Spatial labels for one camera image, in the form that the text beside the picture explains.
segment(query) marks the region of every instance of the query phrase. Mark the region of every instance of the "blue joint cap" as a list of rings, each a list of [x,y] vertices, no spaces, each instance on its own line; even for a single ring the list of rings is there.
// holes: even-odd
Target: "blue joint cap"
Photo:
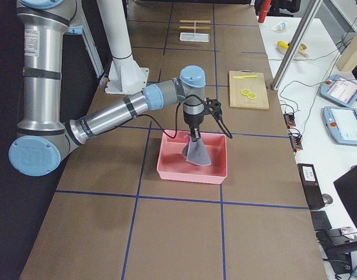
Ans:
[[[149,85],[142,90],[148,103],[149,110],[159,110],[163,108],[163,93],[157,85]]]
[[[65,35],[81,35],[83,33],[83,26],[70,26]]]
[[[203,88],[206,85],[204,70],[195,65],[186,66],[180,73],[181,81],[192,88]]]
[[[30,8],[46,10],[59,5],[63,0],[20,0],[20,2]]]
[[[23,136],[11,144],[9,160],[19,172],[28,176],[43,176],[58,167],[61,154],[49,140],[39,136]]]

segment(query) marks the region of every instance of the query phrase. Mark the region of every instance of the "brown cardboard table surface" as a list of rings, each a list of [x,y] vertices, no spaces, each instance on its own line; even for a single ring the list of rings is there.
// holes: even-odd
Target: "brown cardboard table surface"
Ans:
[[[269,110],[229,107],[228,72],[272,75],[248,5],[140,2],[127,25],[149,83],[186,65],[206,73],[206,95],[222,102],[228,176],[221,185],[164,181],[156,164],[162,133],[149,119],[74,151],[22,280],[327,279],[276,92]],[[210,42],[179,41],[179,20],[211,20]],[[99,88],[90,112],[123,98]],[[151,112],[174,128],[175,106]],[[178,128],[187,130],[182,112]],[[202,131],[218,132],[205,118]]]

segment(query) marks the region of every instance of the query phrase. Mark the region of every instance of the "blue grid line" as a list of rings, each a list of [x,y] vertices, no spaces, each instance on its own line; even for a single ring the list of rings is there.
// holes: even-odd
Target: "blue grid line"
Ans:
[[[259,25],[247,25],[247,24],[230,24],[230,23],[217,23],[219,26],[247,26],[247,27],[259,27]]]
[[[159,75],[158,75],[158,77],[157,77],[157,82],[159,83],[160,82],[160,77],[162,76],[162,69],[161,68],[159,68]]]
[[[135,19],[131,19],[131,20],[127,20],[127,22],[151,22],[151,23],[176,23],[176,24],[180,24],[182,22],[171,22],[171,17],[169,19],[168,22],[164,22],[164,21],[153,21],[153,20],[135,20]],[[259,27],[259,25],[247,25],[247,24],[230,24],[230,23],[202,23],[203,25],[219,25],[219,26],[248,26],[248,27]]]
[[[113,194],[110,192],[93,192],[93,191],[68,191],[68,190],[56,190],[56,193],[63,193],[63,194],[90,194],[90,195],[102,195],[107,197],[130,197],[135,198],[135,195],[132,194]]]
[[[192,199],[192,198],[176,198],[176,197],[152,197],[148,195],[140,195],[139,198],[146,200],[169,200],[169,201],[184,201],[184,202],[199,202],[199,203],[212,203],[219,204],[220,201],[215,200],[205,200],[205,199]]]
[[[242,54],[267,54],[265,51],[241,51]]]
[[[221,243],[223,255],[223,280],[226,280],[226,255],[225,255],[225,227],[224,227],[224,204],[223,204],[223,184],[220,185],[220,215],[221,215]]]
[[[112,194],[107,192],[90,192],[90,191],[65,191],[57,190],[56,193],[67,193],[67,194],[85,194],[85,195],[103,195],[112,197],[129,197],[136,199],[146,199],[146,200],[168,200],[168,201],[185,201],[185,202],[200,202],[200,203],[210,203],[210,204],[223,204],[223,205],[239,205],[239,206],[252,206],[252,207],[267,207],[267,208],[285,208],[285,209],[309,209],[303,206],[291,206],[291,205],[278,205],[278,204],[258,204],[258,203],[248,203],[248,202],[233,202],[233,201],[215,201],[215,200],[205,200],[205,199],[192,199],[192,198],[175,198],[175,197],[152,197],[148,195],[131,195],[131,194]]]
[[[140,130],[149,130],[150,128],[148,127],[134,127],[134,126],[129,126],[129,125],[122,125],[118,128],[132,128],[132,129],[140,129]],[[155,130],[155,131],[159,131],[160,128],[151,128],[150,130]],[[214,133],[214,134],[223,134],[223,132],[219,132],[219,131],[206,131],[203,130],[202,132],[206,132],[206,133]],[[241,133],[241,132],[232,132],[233,135],[241,135],[241,136],[251,136],[251,137],[267,137],[267,138],[282,138],[282,139],[288,139],[288,136],[284,136],[284,135],[268,135],[268,134],[250,134],[250,133]]]
[[[214,50],[203,50],[200,48],[159,48],[159,47],[132,47],[132,48],[144,48],[144,49],[150,49],[150,50],[174,50],[174,51],[210,51],[213,52]]]
[[[277,205],[277,204],[258,204],[258,203],[245,203],[245,202],[230,202],[224,201],[226,205],[240,205],[240,206],[254,206],[254,207],[269,207],[269,208],[285,208],[285,209],[302,209],[309,210],[306,206],[290,206],[290,205]]]
[[[136,20],[136,19],[128,19],[127,22],[150,22],[150,23],[169,23],[164,21],[154,21],[154,20]]]
[[[215,33],[215,5],[212,4],[212,28],[213,28],[213,56],[215,58],[215,85],[216,85],[216,99],[218,99],[218,67],[216,63],[216,33]]]
[[[143,159],[142,159],[142,166],[141,166],[141,172],[139,175],[139,181],[138,181],[138,188],[137,188],[137,194],[136,194],[136,201],[134,204],[134,209],[133,209],[133,215],[132,215],[132,221],[131,221],[131,228],[129,230],[129,236],[128,236],[128,243],[127,243],[127,248],[125,250],[125,257],[124,257],[124,264],[122,266],[122,273],[121,273],[121,280],[124,280],[125,277],[125,270],[127,269],[127,261],[128,261],[128,255],[130,252],[130,245],[131,245],[131,239],[132,239],[132,233],[133,233],[133,226],[134,226],[134,220],[136,217],[136,212],[137,212],[137,205],[138,205],[138,198],[139,198],[139,191],[141,189],[141,181],[142,181],[142,175],[144,173],[144,167],[145,167],[145,160],[146,160],[146,155],[148,153],[148,146],[149,146],[149,138],[150,138],[150,129],[152,126],[152,122],[150,122],[150,126],[149,126],[149,132],[148,132],[148,136],[146,137],[146,144],[145,144],[145,151],[143,153]]]
[[[169,14],[169,22],[168,22],[168,28],[167,28],[167,34],[166,34],[166,41],[164,42],[164,49],[163,49],[163,55],[165,55],[166,53],[166,47],[167,47],[167,40],[168,40],[168,34],[169,34],[169,27],[171,25],[171,18],[172,18],[172,13],[173,13],[173,5],[174,5],[174,2],[172,2],[172,5],[171,5],[171,12]]]
[[[145,48],[149,50],[164,50],[164,48],[159,48],[159,47],[138,47],[138,46],[133,46],[131,48]]]

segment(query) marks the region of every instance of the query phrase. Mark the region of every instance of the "red object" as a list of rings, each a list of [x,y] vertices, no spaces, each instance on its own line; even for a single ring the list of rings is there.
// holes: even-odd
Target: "red object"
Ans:
[[[264,0],[264,2],[262,3],[260,13],[259,13],[259,19],[258,19],[259,23],[264,22],[264,19],[268,13],[269,8],[270,8],[271,1],[272,0]]]
[[[206,184],[221,184],[228,175],[226,137],[223,134],[201,132],[201,138],[211,158],[209,166],[188,163],[182,151],[187,144],[189,132],[178,131],[174,139],[163,134],[156,170],[161,179],[188,181]]]

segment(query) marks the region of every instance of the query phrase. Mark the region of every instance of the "white desk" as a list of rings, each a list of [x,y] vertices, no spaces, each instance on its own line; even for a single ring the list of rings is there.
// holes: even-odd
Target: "white desk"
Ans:
[[[271,30],[273,26],[282,21],[288,23],[287,31],[276,33]],[[268,58],[273,59],[269,61],[273,76],[281,64],[281,61],[274,60],[281,60],[283,58],[283,55],[276,48],[277,41],[282,40],[286,43],[291,41],[299,21],[299,18],[267,17],[264,23],[260,23],[260,30]],[[307,46],[306,52],[310,55],[309,59],[315,59],[336,50],[334,42],[319,19],[313,20],[302,43]],[[321,82],[324,76],[325,78],[328,77],[329,73],[325,75],[325,72],[336,55],[338,55],[338,51],[314,61],[293,61],[279,87],[279,94],[285,88],[282,95],[295,101],[299,105],[300,111],[295,114],[295,121],[296,128],[301,132],[303,132],[304,121],[309,115],[309,110],[319,85],[307,87],[294,82],[287,87],[285,86],[294,80],[307,85],[314,85]],[[303,60],[304,57],[299,56],[296,57],[296,59]],[[352,73],[340,72],[335,66],[331,75],[338,73],[349,79],[354,78]],[[296,105],[293,102],[288,100],[286,100],[286,102],[296,110]],[[321,110],[325,106],[334,106],[334,104],[317,96],[303,134],[303,150],[296,154],[295,160],[296,163],[313,164],[321,192],[332,196],[334,202],[323,208],[327,213],[332,227],[334,229],[343,226],[355,228],[335,190],[333,182],[345,174],[351,166],[357,165],[357,147],[336,145],[333,142],[323,123]],[[353,107],[357,108],[357,102],[355,102]],[[328,278],[334,279],[333,271],[330,273],[330,265],[326,263],[325,267],[329,268],[327,269]]]

